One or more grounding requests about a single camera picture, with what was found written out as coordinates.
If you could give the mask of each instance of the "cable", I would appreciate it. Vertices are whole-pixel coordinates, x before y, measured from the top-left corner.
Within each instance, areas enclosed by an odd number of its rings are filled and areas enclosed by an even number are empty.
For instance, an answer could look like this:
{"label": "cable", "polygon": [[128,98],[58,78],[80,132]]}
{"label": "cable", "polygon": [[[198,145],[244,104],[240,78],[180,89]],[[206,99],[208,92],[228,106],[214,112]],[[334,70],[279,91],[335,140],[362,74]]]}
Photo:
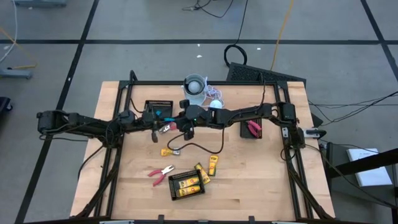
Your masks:
{"label": "cable", "polygon": [[26,55],[26,57],[30,60],[30,61],[32,61],[32,62],[34,62],[34,65],[23,65],[23,66],[16,66],[16,67],[13,67],[12,69],[27,69],[27,68],[35,68],[35,67],[37,67],[37,61],[36,61],[36,59],[33,57],[33,56],[31,56],[31,54],[27,51],[27,50],[25,50],[21,45],[19,45],[2,27],[0,27],[0,31],[9,39],[9,40],[11,40],[12,41],[12,43],[13,44],[15,44],[15,46],[17,46],[25,55]]}
{"label": "cable", "polygon": [[209,0],[206,4],[204,4],[204,5],[202,5],[202,6],[198,6],[198,5],[199,5],[199,1],[200,1],[200,0],[197,0],[197,2],[196,2],[193,6],[183,7],[182,10],[184,10],[184,11],[199,10],[199,9],[201,9],[201,8],[203,8],[203,7],[205,7],[205,6],[207,6],[207,5],[211,2],[211,0]]}
{"label": "cable", "polygon": [[278,47],[279,47],[279,41],[282,38],[282,33],[283,33],[284,29],[285,29],[287,18],[289,18],[290,12],[291,12],[291,10],[293,8],[293,2],[294,2],[294,0],[290,1],[289,9],[286,12],[285,19],[284,19],[284,22],[282,24],[282,28],[280,28],[278,39],[276,40],[276,45],[275,45],[275,50],[274,50],[274,58],[272,59],[271,68],[269,69],[270,71],[272,71],[272,69],[274,68],[276,55],[277,55]]}
{"label": "cable", "polygon": [[[310,100],[308,102],[310,102],[310,105],[312,105],[312,106],[319,106],[319,107],[324,107],[324,108],[328,108],[328,109],[337,109],[337,108],[343,108],[343,107],[346,107],[346,106],[369,106],[369,105],[364,105],[362,103],[369,103],[369,102],[376,101],[376,100],[381,100],[381,99],[383,99],[383,97],[376,98],[376,99],[373,99],[373,100],[366,100],[366,101],[362,101],[362,102],[359,102],[359,103],[350,103],[350,104],[346,104],[346,105],[315,104],[315,103],[312,103]],[[372,105],[372,106],[398,106],[398,104]]]}
{"label": "cable", "polygon": [[197,0],[197,2],[196,2],[193,6],[183,7],[182,10],[184,10],[184,11],[194,11],[194,10],[199,10],[199,9],[201,9],[201,10],[203,10],[203,12],[205,12],[205,13],[211,15],[211,16],[214,16],[214,17],[216,17],[216,18],[221,19],[221,18],[224,17],[224,16],[226,15],[226,13],[229,11],[229,9],[231,8],[232,3],[234,2],[234,0],[231,0],[231,3],[229,4],[228,8],[225,10],[225,12],[224,12],[224,14],[223,14],[222,16],[214,15],[214,14],[212,14],[212,13],[210,13],[210,12],[208,12],[208,11],[206,11],[206,10],[204,9],[205,6],[207,6],[207,5],[210,4],[211,0],[209,0],[206,4],[204,4],[204,5],[202,5],[202,6],[199,4],[199,2],[200,2],[200,0]]}
{"label": "cable", "polygon": [[80,178],[80,172],[83,169],[83,167],[85,166],[85,164],[92,158],[94,157],[102,148],[104,148],[104,146],[101,146],[100,148],[98,148],[94,153],[92,153],[89,157],[87,157],[86,160],[84,160],[84,162],[81,164],[80,168],[79,168],[79,172],[77,173],[77,179]]}
{"label": "cable", "polygon": [[239,35],[238,38],[236,39],[234,44],[230,44],[228,46],[226,46],[226,48],[224,49],[224,62],[226,64],[226,66],[229,68],[230,64],[228,62],[228,59],[226,58],[226,53],[228,52],[228,50],[233,47],[235,49],[237,49],[243,56],[243,65],[245,65],[248,62],[248,55],[247,53],[244,51],[244,49],[238,45],[236,45],[239,42],[239,39],[241,38],[241,33],[242,33],[242,28],[243,28],[243,23],[244,23],[244,17],[246,15],[246,8],[248,7],[248,1],[246,0],[246,4],[244,5],[244,11],[243,11],[243,18],[242,18],[242,23],[241,23],[241,28],[239,29]]}
{"label": "cable", "polygon": [[212,14],[212,13],[206,11],[206,10],[203,8],[203,7],[207,6],[207,5],[210,3],[210,1],[209,1],[206,5],[204,5],[204,6],[200,6],[200,5],[199,5],[199,2],[198,2],[197,4],[198,4],[198,6],[200,7],[200,9],[203,10],[203,12],[205,12],[205,13],[211,15],[211,16],[214,16],[214,17],[216,17],[216,18],[221,19],[221,18],[224,17],[225,14],[228,12],[228,10],[229,10],[230,7],[232,6],[232,3],[233,3],[233,2],[234,2],[234,0],[231,0],[231,3],[229,4],[228,8],[225,10],[225,12],[224,12],[224,14],[223,14],[222,16],[214,15],[214,14]]}
{"label": "cable", "polygon": [[[17,40],[18,37],[18,19],[17,19],[17,5],[15,4],[15,0],[12,0],[12,5],[14,6],[14,19],[15,19],[15,41]],[[12,49],[14,48],[16,42],[14,42],[11,47],[8,49],[7,53],[4,54],[4,56],[0,59],[0,63],[6,59],[9,53],[11,53]]]}
{"label": "cable", "polygon": [[375,197],[374,195],[372,195],[372,194],[368,193],[367,191],[363,190],[361,187],[359,187],[359,186],[357,186],[356,184],[354,184],[354,183],[352,183],[351,181],[349,181],[349,180],[347,179],[347,177],[345,177],[345,175],[342,174],[342,173],[340,172],[340,170],[338,170],[335,166],[333,166],[333,165],[331,164],[331,162],[323,155],[323,153],[322,153],[318,148],[316,148],[316,147],[314,147],[314,146],[311,146],[311,145],[308,145],[308,144],[306,144],[306,146],[309,146],[309,147],[311,147],[312,149],[317,150],[317,151],[321,154],[323,160],[324,160],[332,169],[334,169],[334,170],[336,171],[336,173],[338,173],[342,178],[344,178],[350,185],[352,185],[353,187],[356,187],[358,190],[362,191],[362,192],[363,192],[364,194],[366,194],[367,196],[373,198],[374,200],[377,200],[378,202],[381,202],[382,204],[384,204],[384,205],[387,206],[387,207],[394,208],[394,209],[397,209],[397,208],[398,208],[398,207],[396,207],[395,205],[393,205],[393,204],[391,204],[391,203],[389,203],[389,202],[386,202],[385,200],[382,200],[382,199],[379,199],[379,198]]}
{"label": "cable", "polygon": [[340,122],[340,121],[342,121],[342,120],[344,120],[344,119],[347,119],[347,118],[350,118],[350,117],[352,117],[352,116],[354,116],[354,115],[357,115],[358,113],[360,113],[360,112],[362,112],[362,111],[368,109],[368,108],[371,107],[371,106],[376,105],[377,103],[379,103],[379,102],[385,100],[385,99],[388,98],[388,97],[396,96],[397,93],[398,93],[398,91],[393,92],[393,93],[391,93],[390,95],[384,96],[384,97],[382,97],[382,98],[378,98],[378,99],[374,100],[374,101],[373,101],[371,104],[369,104],[369,105],[362,106],[362,107],[360,107],[360,108],[358,108],[358,109],[356,109],[356,110],[354,110],[354,111],[352,111],[352,112],[350,112],[350,113],[348,113],[348,114],[346,114],[346,115],[344,115],[344,116],[341,116],[341,117],[339,117],[339,118],[335,118],[335,119],[333,119],[333,120],[330,119],[330,118],[328,118],[328,117],[323,113],[323,111],[318,107],[318,105],[312,103],[311,101],[308,101],[308,102],[310,102],[310,105],[315,106],[315,107],[321,112],[321,114],[329,121],[329,123],[326,123],[326,124],[322,124],[322,125],[321,125],[321,126],[326,126],[326,125],[329,125],[329,124],[331,124],[331,123],[337,123],[337,122]]}
{"label": "cable", "polygon": [[134,105],[134,102],[132,101],[132,98],[130,98],[130,102],[132,104],[132,107],[135,109],[135,111],[137,111],[138,113],[142,113],[143,112],[143,111],[137,110],[136,106]]}
{"label": "cable", "polygon": [[51,138],[51,139],[46,139],[45,136],[46,136],[45,134],[41,134],[39,136],[39,139],[43,140],[43,141],[51,141],[51,140],[67,140],[67,141],[73,141],[73,142],[87,142],[88,141],[88,140],[69,139],[69,138]]}
{"label": "cable", "polygon": [[297,151],[296,151],[296,149],[295,149],[295,150],[294,150],[294,153],[293,153],[293,156],[290,157],[290,159],[285,159],[285,158],[282,157],[282,153],[283,153],[284,151],[285,151],[284,148],[280,151],[280,158],[281,158],[283,161],[291,161],[291,160],[296,156],[296,154],[297,154]]}
{"label": "cable", "polygon": [[209,152],[209,153],[211,153],[211,154],[219,154],[221,151],[223,151],[223,148],[224,148],[224,131],[225,131],[225,128],[223,128],[222,134],[221,134],[221,148],[220,148],[219,151],[217,151],[217,152],[212,152],[212,151],[208,150],[207,148],[205,148],[205,147],[203,147],[203,146],[201,146],[201,145],[198,145],[198,144],[196,144],[196,143],[194,143],[194,142],[190,142],[190,143],[188,143],[188,144],[185,144],[185,145],[183,145],[183,146],[181,146],[181,147],[179,147],[179,148],[177,148],[177,149],[176,149],[176,148],[170,147],[170,143],[171,143],[172,141],[174,141],[175,139],[177,139],[177,138],[183,136],[184,133],[179,134],[178,136],[175,136],[174,138],[170,139],[170,140],[168,141],[168,143],[167,143],[167,147],[168,147],[169,149],[173,150],[173,151],[179,151],[179,150],[181,150],[181,149],[183,149],[183,148],[185,148],[185,147],[187,147],[187,146],[196,146],[196,147],[199,147],[200,149],[202,149],[202,150],[204,150],[204,151],[206,151],[206,152]]}

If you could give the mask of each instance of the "black battery holder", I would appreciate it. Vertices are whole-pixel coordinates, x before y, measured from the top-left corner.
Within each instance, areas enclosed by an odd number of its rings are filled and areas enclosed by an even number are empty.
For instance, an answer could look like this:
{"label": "black battery holder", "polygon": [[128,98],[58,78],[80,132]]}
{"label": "black battery holder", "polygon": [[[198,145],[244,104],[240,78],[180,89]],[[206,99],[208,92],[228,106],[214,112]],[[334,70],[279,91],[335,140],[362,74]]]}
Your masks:
{"label": "black battery holder", "polygon": [[173,101],[169,100],[146,100],[144,109],[146,110],[148,105],[152,105],[154,111],[160,119],[171,118],[173,116]]}
{"label": "black battery holder", "polygon": [[[252,119],[251,121],[256,122],[261,128],[262,128],[262,123],[261,123],[261,118],[259,119]],[[247,139],[262,139],[262,129],[258,130],[258,138],[255,137],[254,135],[251,134],[248,128],[248,123],[246,121],[241,121],[241,138],[247,138]]]}
{"label": "black battery holder", "polygon": [[[181,180],[191,178],[191,177],[195,177],[195,176],[199,177],[200,191],[190,194],[190,195],[183,196],[183,197],[177,197],[177,194],[175,193],[175,191],[180,189],[178,182],[180,182]],[[192,196],[196,196],[196,195],[205,193],[205,184],[203,183],[203,179],[201,177],[200,170],[191,170],[188,172],[183,172],[181,174],[174,174],[174,175],[169,176],[169,187],[170,187],[170,194],[172,196],[172,200],[180,200],[183,198],[192,197]]]}

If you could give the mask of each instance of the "wooden tabletop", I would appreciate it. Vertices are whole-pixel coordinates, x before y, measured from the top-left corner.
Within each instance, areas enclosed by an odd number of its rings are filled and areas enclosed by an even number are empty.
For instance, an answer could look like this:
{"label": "wooden tabletop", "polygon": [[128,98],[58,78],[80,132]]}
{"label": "wooden tabletop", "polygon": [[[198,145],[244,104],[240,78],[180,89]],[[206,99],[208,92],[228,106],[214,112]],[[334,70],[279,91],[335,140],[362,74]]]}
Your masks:
{"label": "wooden tabletop", "polygon": [[[118,82],[103,83],[95,118],[112,119],[118,85]],[[311,128],[313,123],[303,83],[289,82],[288,86],[290,100],[295,105],[300,120],[299,126]],[[229,110],[255,106],[261,101],[262,86],[216,88],[223,92],[225,108]],[[134,85],[132,88],[132,99],[138,110],[143,109],[146,100],[173,100],[173,115],[176,116],[180,111],[178,102],[183,97],[182,89],[177,85]],[[264,102],[275,102],[273,87],[267,86]],[[176,168],[168,174],[178,174],[193,170],[198,162],[207,170],[210,154],[188,146],[181,151],[180,156],[161,157],[160,150],[169,139],[179,134],[178,131],[158,135],[158,143],[152,142],[150,131],[127,134],[124,138],[112,218],[154,220],[158,215],[165,215],[166,220],[248,220],[248,216],[254,215],[256,221],[294,220],[286,164],[280,158],[283,148],[280,128],[265,119],[262,128],[262,139],[257,140],[240,138],[239,124],[225,129],[225,144],[223,152],[219,154],[217,173],[205,185],[206,194],[174,202],[171,201],[167,181],[153,187],[152,183],[157,177],[150,178],[147,174],[171,164]],[[190,142],[218,151],[221,131],[195,128],[195,137]],[[178,139],[173,146],[186,143],[183,139]],[[306,139],[306,143],[317,147],[314,139]],[[85,158],[100,145],[98,140],[90,139]],[[71,215],[79,213],[97,191],[104,155],[103,149],[82,170]],[[308,147],[302,149],[302,157],[309,190],[325,211],[334,216],[319,152]],[[297,189],[301,214],[305,217],[303,197]],[[104,194],[104,199],[101,214],[105,213],[108,192]]]}

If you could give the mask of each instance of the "red handle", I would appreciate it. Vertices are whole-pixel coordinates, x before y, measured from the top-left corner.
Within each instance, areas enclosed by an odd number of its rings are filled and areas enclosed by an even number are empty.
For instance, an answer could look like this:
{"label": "red handle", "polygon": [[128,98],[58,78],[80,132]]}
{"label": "red handle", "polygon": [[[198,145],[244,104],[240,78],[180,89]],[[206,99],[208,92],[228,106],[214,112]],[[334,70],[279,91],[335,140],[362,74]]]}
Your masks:
{"label": "red handle", "polygon": [[148,177],[152,177],[153,175],[161,173],[161,172],[162,172],[162,170],[154,170],[150,174],[148,174]]}
{"label": "red handle", "polygon": [[248,121],[248,123],[249,123],[250,125],[253,125],[254,128],[256,128],[257,130],[261,130],[261,127],[260,127],[256,122],[254,122],[254,121]]}
{"label": "red handle", "polygon": [[254,137],[256,137],[256,138],[259,137],[257,131],[256,131],[256,130],[254,129],[254,127],[252,127],[251,125],[248,125],[248,130],[250,131],[250,133],[251,133]]}
{"label": "red handle", "polygon": [[163,180],[164,176],[165,176],[165,175],[161,175],[161,176],[159,177],[159,179],[157,179],[157,180],[154,182],[154,184],[152,184],[152,185],[155,187],[156,185],[160,184],[161,181]]}

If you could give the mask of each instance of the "pink pliers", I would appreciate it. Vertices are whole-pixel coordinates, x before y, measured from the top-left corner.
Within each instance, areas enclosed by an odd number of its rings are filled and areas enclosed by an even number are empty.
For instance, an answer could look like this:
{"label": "pink pliers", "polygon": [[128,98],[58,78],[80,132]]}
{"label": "pink pliers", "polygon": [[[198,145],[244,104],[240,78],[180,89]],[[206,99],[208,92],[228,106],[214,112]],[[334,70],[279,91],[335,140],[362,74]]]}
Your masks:
{"label": "pink pliers", "polygon": [[168,167],[166,167],[162,170],[159,169],[159,170],[152,171],[150,174],[148,174],[149,177],[152,177],[155,174],[162,173],[162,175],[152,185],[155,187],[156,185],[160,184],[161,181],[163,180],[163,178],[166,176],[166,173],[170,172],[171,170],[174,170],[173,165],[169,165]]}
{"label": "pink pliers", "polygon": [[254,121],[247,121],[247,123],[248,123],[248,130],[250,131],[250,133],[254,137],[258,138],[261,127]]}

